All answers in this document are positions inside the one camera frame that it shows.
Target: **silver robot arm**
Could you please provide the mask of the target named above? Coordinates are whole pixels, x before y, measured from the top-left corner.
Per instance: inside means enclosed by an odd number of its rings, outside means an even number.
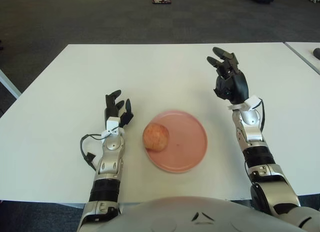
[[[133,118],[129,99],[125,103],[126,112],[118,117],[119,109],[124,105],[124,101],[115,103],[115,99],[120,94],[121,91],[117,90],[106,95],[106,130],[101,133],[100,139],[103,155],[95,170],[89,202],[84,206],[77,231],[80,231],[85,223],[89,223],[93,229],[99,225],[97,222],[109,221],[119,214],[118,195],[125,152],[123,126]]]
[[[232,103],[229,109],[233,110],[236,137],[248,166],[254,208],[304,230],[319,232],[320,212],[301,207],[298,196],[280,166],[275,163],[262,135],[263,101],[256,96],[249,98],[247,81],[238,69],[238,61],[233,53],[220,48],[214,48],[213,52],[223,59],[223,62],[219,62],[214,58],[207,58],[217,68],[218,78],[214,91],[218,97]],[[263,109],[262,121],[256,110],[260,104]]]

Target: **floor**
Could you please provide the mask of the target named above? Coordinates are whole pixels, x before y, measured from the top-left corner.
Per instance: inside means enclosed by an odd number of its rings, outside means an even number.
[[[0,0],[0,68],[23,92],[67,44],[320,42],[319,14],[320,4],[306,0]],[[0,84],[0,116],[14,101]],[[319,209],[320,195],[302,199]],[[58,204],[5,201],[0,227],[75,231],[80,215]]]

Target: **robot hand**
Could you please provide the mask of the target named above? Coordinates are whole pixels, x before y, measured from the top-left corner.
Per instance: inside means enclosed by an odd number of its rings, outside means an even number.
[[[234,53],[228,53],[221,48],[213,48],[213,52],[223,60],[207,57],[207,61],[216,68],[218,77],[216,79],[215,94],[228,99],[232,104],[241,104],[249,98],[249,91],[244,74],[238,69],[238,61]]]
[[[110,117],[119,116],[119,110],[123,107],[124,103],[125,103],[126,112],[124,112],[120,117],[119,127],[123,128],[125,125],[129,124],[131,119],[134,117],[133,113],[131,112],[130,99],[127,99],[126,102],[124,102],[124,100],[121,100],[116,104],[116,99],[117,97],[120,96],[120,94],[121,94],[121,90],[117,90],[105,96],[105,103],[106,103],[106,109],[104,111],[105,128],[107,128],[107,120]]]

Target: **pink plate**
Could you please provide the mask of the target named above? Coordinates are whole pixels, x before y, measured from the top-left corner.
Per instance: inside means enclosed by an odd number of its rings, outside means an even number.
[[[169,131],[168,146],[161,152],[146,149],[149,159],[159,168],[169,172],[186,172],[205,156],[207,135],[200,122],[182,111],[158,114],[151,123],[165,126]]]

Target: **cable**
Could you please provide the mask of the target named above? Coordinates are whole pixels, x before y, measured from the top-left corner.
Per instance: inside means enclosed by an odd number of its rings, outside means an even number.
[[[114,130],[117,129],[117,128],[119,128],[119,126],[113,128],[113,129],[111,130],[111,132],[114,131]],[[86,161],[86,163],[87,163],[91,168],[94,169],[94,171],[96,170],[96,168],[95,168],[94,164],[92,163],[92,161],[93,161],[93,159],[95,158],[95,155],[92,154],[92,153],[89,153],[89,152],[87,153],[87,155],[85,155],[84,150],[83,150],[83,147],[82,147],[82,144],[83,144],[84,140],[85,140],[86,138],[88,138],[88,137],[91,137],[91,138],[93,138],[93,139],[95,139],[95,140],[103,140],[103,139],[107,138],[109,135],[111,135],[111,133],[108,134],[106,137],[103,137],[103,138],[95,138],[94,136],[101,136],[101,134],[96,134],[96,133],[86,134],[86,135],[83,136],[83,137],[81,138],[81,140],[80,140],[80,151],[81,151],[82,157],[83,157],[83,159]]]
[[[246,174],[247,174],[247,176],[248,176],[248,178],[249,178],[249,180],[250,180],[251,184],[253,185],[254,183],[251,181],[251,179],[250,179],[250,177],[249,177],[249,174],[248,174],[248,171],[247,171],[246,164],[247,164],[247,161],[244,161],[244,169],[245,169],[245,172],[246,172]]]
[[[265,114],[265,105],[264,105],[264,101],[261,99],[261,104],[262,104],[262,120],[261,120],[261,127],[260,127],[260,131],[262,132],[264,127],[265,127],[265,118],[266,118],[266,114]]]

